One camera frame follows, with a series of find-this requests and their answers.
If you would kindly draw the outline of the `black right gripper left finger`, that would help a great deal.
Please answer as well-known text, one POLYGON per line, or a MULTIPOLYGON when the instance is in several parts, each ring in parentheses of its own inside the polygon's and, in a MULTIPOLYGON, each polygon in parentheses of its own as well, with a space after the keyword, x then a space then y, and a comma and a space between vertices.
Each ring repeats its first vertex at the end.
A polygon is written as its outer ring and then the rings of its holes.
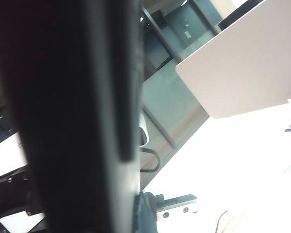
POLYGON ((98 0, 0 0, 0 79, 53 233, 106 233, 98 0))

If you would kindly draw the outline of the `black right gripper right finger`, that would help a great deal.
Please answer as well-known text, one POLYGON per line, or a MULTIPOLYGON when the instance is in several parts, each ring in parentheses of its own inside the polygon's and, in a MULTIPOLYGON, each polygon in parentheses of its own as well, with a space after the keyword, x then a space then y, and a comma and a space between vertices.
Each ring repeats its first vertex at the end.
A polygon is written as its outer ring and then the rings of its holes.
POLYGON ((110 231, 131 233, 139 192, 140 2, 99 0, 97 7, 99 96, 110 231))

